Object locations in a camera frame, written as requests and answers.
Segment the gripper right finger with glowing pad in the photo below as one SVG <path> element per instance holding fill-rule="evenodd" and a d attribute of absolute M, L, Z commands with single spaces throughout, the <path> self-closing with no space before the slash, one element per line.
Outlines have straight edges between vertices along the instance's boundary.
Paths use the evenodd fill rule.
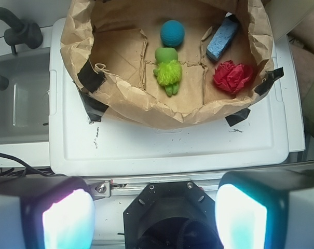
<path fill-rule="evenodd" d="M 225 248 L 314 248 L 314 170 L 225 173 L 215 220 Z"/>

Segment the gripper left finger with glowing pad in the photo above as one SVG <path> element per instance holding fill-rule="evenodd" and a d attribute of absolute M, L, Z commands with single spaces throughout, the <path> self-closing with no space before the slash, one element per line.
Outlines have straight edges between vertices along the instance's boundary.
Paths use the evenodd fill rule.
<path fill-rule="evenodd" d="M 79 177 L 0 177 L 0 248 L 90 248 L 95 204 Z"/>

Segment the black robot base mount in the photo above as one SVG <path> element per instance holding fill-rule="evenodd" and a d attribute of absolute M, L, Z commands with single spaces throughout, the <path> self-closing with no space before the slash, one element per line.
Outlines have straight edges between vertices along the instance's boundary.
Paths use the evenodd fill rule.
<path fill-rule="evenodd" d="M 215 201 L 193 182 L 150 183 L 123 212 L 126 248 L 223 248 Z"/>

